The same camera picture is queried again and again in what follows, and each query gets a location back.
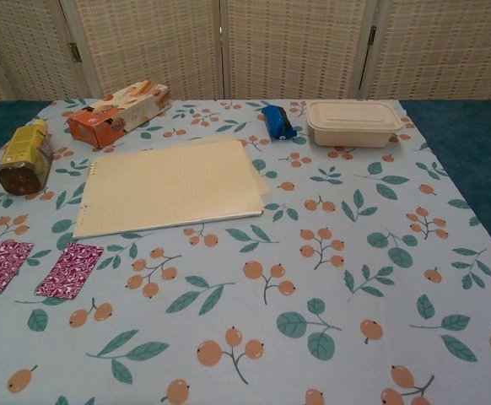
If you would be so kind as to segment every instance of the beige food container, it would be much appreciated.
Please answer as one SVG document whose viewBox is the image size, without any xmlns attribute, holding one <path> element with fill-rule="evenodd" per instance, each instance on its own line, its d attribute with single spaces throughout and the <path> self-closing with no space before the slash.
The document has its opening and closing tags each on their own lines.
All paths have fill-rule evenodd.
<svg viewBox="0 0 491 405">
<path fill-rule="evenodd" d="M 403 124 L 380 101 L 316 100 L 307 103 L 307 123 L 321 146 L 382 148 Z"/>
</svg>

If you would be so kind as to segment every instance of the yellow label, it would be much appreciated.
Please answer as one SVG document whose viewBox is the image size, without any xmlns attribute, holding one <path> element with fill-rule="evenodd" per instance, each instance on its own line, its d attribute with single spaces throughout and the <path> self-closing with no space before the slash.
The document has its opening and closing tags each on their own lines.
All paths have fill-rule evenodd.
<svg viewBox="0 0 491 405">
<path fill-rule="evenodd" d="M 0 165 L 28 162 L 36 165 L 39 149 L 45 142 L 46 134 L 39 125 L 28 125 L 18 128 L 11 138 Z"/>
</svg>

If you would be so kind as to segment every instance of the spiral binding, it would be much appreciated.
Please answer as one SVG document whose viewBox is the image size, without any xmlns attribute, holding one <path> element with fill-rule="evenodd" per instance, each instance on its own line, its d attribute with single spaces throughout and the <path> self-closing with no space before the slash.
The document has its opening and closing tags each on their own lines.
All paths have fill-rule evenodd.
<svg viewBox="0 0 491 405">
<path fill-rule="evenodd" d="M 94 175 L 97 173 L 97 163 L 96 162 L 92 162 L 90 163 L 90 166 L 88 168 L 88 174 L 89 175 Z"/>
</svg>

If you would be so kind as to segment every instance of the tablecloth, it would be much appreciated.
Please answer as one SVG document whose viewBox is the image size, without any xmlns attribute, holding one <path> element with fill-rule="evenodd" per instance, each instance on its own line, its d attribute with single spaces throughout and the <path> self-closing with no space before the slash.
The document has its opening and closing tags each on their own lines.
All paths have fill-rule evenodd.
<svg viewBox="0 0 491 405">
<path fill-rule="evenodd" d="M 302 100 L 177 100 L 100 150 L 65 123 L 91 101 L 40 112 L 45 190 L 0 187 L 0 241 L 35 244 L 0 294 L 0 404 L 491 403 L 491 239 L 396 101 L 385 148 L 314 145 Z M 268 138 L 270 102 L 297 138 Z M 105 252 L 77 298 L 34 295 L 90 160 L 227 132 L 261 217 L 81 240 Z"/>
</svg>

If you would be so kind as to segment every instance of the food container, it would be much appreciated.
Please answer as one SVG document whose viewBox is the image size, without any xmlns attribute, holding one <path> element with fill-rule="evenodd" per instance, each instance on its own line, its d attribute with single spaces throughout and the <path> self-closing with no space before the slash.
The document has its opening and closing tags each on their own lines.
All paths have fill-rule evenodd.
<svg viewBox="0 0 491 405">
<path fill-rule="evenodd" d="M 0 160 L 0 184 L 6 192 L 23 196 L 45 186 L 52 161 L 49 138 L 43 120 L 17 128 Z"/>
<path fill-rule="evenodd" d="M 321 146 L 382 148 L 403 127 L 393 107 L 380 101 L 309 101 L 307 122 Z"/>
</svg>

